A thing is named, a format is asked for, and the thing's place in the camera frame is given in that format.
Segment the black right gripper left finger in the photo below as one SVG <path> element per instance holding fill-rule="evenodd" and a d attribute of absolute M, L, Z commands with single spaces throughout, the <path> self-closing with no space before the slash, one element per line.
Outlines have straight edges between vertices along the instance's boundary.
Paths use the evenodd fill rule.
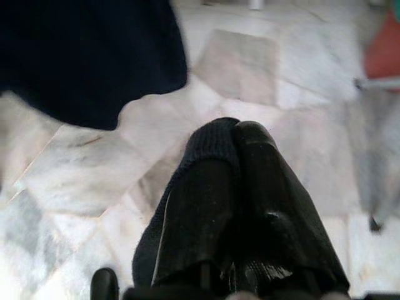
<path fill-rule="evenodd" d="M 224 276 L 234 214 L 234 174 L 224 161 L 201 161 L 174 185 L 164 214 L 152 283 L 197 276 L 202 266 Z"/>

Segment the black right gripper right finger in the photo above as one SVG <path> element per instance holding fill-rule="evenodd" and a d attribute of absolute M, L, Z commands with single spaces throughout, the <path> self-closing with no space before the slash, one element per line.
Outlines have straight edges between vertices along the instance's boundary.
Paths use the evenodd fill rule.
<path fill-rule="evenodd" d="M 239 122 L 245 251 L 252 288 L 348 288 L 349 282 L 309 193 L 268 131 Z"/>

